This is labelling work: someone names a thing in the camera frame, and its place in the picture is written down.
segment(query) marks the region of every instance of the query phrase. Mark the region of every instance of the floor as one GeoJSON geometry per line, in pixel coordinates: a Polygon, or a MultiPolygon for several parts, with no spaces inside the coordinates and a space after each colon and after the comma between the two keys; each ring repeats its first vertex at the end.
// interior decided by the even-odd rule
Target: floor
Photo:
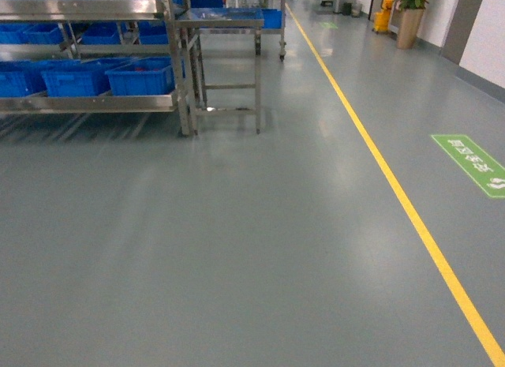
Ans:
{"type": "MultiPolygon", "coordinates": [[[[430,137],[467,134],[503,164],[505,106],[314,3],[290,0],[505,347],[505,201],[430,137]]],[[[3,119],[2,367],[492,365],[290,17],[286,40],[281,63],[264,37],[259,136],[252,118],[196,138],[173,115],[3,119]]],[[[205,38],[208,81],[252,76],[252,52],[205,38]]]]}

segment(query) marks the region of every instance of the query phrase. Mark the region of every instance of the blue plastic crate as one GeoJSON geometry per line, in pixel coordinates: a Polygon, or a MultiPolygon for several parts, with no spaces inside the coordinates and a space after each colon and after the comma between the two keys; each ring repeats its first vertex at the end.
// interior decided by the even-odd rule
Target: blue plastic crate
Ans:
{"type": "Polygon", "coordinates": [[[223,8],[223,0],[191,0],[192,8],[223,8]]]}
{"type": "Polygon", "coordinates": [[[24,34],[30,28],[26,24],[0,25],[0,43],[22,44],[28,43],[28,37],[24,34]]]}
{"type": "Polygon", "coordinates": [[[99,58],[90,61],[82,61],[89,65],[103,66],[106,69],[115,69],[117,67],[135,62],[137,59],[132,57],[117,57],[117,58],[99,58]]]}
{"type": "Polygon", "coordinates": [[[43,71],[47,94],[51,97],[97,96],[110,90],[106,67],[82,63],[43,71]]]}
{"type": "Polygon", "coordinates": [[[166,45],[168,44],[168,35],[166,27],[162,24],[150,25],[148,22],[139,24],[140,43],[143,45],[166,45]]]}
{"type": "Polygon", "coordinates": [[[115,96],[165,95],[174,90],[170,58],[146,58],[106,72],[115,96]]]}
{"type": "Polygon", "coordinates": [[[40,71],[32,63],[0,63],[0,97],[25,97],[45,89],[40,71]]]}
{"type": "Polygon", "coordinates": [[[282,12],[277,9],[262,9],[265,20],[263,28],[280,29],[282,27],[282,12]]]}
{"type": "Polygon", "coordinates": [[[118,26],[115,23],[93,24],[82,35],[82,43],[84,45],[118,45],[121,43],[118,26]]]}
{"type": "Polygon", "coordinates": [[[80,61],[78,59],[47,59],[45,61],[33,62],[32,65],[42,72],[49,69],[61,69],[79,64],[80,61]]]}
{"type": "Polygon", "coordinates": [[[63,42],[62,31],[57,24],[33,25],[24,31],[29,43],[37,45],[60,44],[63,42]]]}

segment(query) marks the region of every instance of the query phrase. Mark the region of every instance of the stainless steel cart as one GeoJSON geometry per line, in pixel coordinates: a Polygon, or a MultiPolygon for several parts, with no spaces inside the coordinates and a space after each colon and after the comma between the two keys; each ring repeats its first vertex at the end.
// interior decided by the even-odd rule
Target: stainless steel cart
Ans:
{"type": "MultiPolygon", "coordinates": [[[[240,8],[240,2],[239,0],[227,0],[226,1],[226,6],[228,8],[240,8]]],[[[277,3],[273,2],[272,6],[274,8],[279,7],[282,13],[282,23],[281,23],[281,28],[277,29],[263,29],[262,34],[264,35],[279,35],[280,36],[280,51],[279,51],[279,57],[281,61],[284,61],[284,58],[286,57],[286,41],[285,41],[285,27],[286,27],[286,0],[280,0],[279,5],[277,3]]],[[[241,34],[242,31],[241,29],[236,29],[236,28],[231,28],[231,27],[226,27],[226,28],[206,28],[206,29],[201,29],[203,33],[211,33],[211,34],[241,34]]]]}
{"type": "Polygon", "coordinates": [[[256,132],[261,127],[261,27],[264,20],[259,9],[191,9],[178,18],[176,25],[181,29],[185,56],[186,79],[189,89],[189,107],[194,132],[198,134],[199,116],[222,114],[253,114],[256,116],[256,132]],[[206,84],[200,42],[200,30],[241,27],[241,34],[254,35],[254,83],[206,84]],[[254,89],[254,108],[210,108],[207,101],[209,89],[254,89]]]}

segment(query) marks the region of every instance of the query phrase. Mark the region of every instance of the green floor sign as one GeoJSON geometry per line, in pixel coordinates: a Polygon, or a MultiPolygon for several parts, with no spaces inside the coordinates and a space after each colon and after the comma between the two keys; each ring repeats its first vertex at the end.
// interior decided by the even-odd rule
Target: green floor sign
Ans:
{"type": "Polygon", "coordinates": [[[338,29],[337,25],[333,22],[320,22],[319,25],[325,29],[338,29]]]}
{"type": "Polygon", "coordinates": [[[489,197],[505,199],[505,168],[468,136],[444,134],[432,138],[489,197]]]}

